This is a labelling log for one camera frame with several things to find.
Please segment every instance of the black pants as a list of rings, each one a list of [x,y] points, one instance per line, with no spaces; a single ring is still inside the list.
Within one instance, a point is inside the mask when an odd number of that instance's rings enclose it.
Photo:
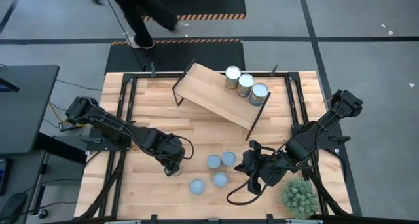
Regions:
[[[159,0],[115,0],[122,9],[126,20],[136,33],[134,40],[141,47],[153,45],[150,33],[142,18],[146,13],[153,17],[161,26],[173,31],[177,16],[170,12]]]

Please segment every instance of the white sneaker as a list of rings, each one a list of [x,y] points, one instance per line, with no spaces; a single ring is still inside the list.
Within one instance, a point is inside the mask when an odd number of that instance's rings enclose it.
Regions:
[[[129,37],[126,44],[128,44],[131,48],[143,48],[145,50],[149,50],[155,46],[155,44],[153,43],[151,47],[141,47],[136,43],[136,41],[134,40],[134,37]]]

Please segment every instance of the metal can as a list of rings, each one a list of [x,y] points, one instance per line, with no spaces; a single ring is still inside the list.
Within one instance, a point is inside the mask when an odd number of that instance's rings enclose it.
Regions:
[[[252,75],[242,74],[238,79],[237,94],[241,97],[248,97],[253,84],[255,84],[255,79]]]
[[[238,79],[242,72],[236,66],[230,66],[225,71],[225,87],[229,89],[236,89]]]
[[[253,106],[261,106],[268,95],[268,87],[263,83],[255,84],[251,89],[249,102]]]

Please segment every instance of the black floor mat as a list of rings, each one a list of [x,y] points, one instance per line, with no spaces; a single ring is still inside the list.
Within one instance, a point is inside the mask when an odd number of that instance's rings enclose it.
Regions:
[[[222,20],[246,17],[244,0],[160,0],[180,20]]]
[[[140,72],[138,61],[146,71],[151,70],[151,62],[156,71],[184,71],[193,58],[215,71],[232,65],[246,70],[243,43],[238,39],[171,39],[156,41],[151,50],[131,49],[122,41],[113,43],[105,72]]]

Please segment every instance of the computer monitor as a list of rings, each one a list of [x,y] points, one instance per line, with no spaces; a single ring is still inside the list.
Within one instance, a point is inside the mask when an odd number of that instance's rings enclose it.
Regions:
[[[19,92],[19,88],[0,78],[0,92]]]

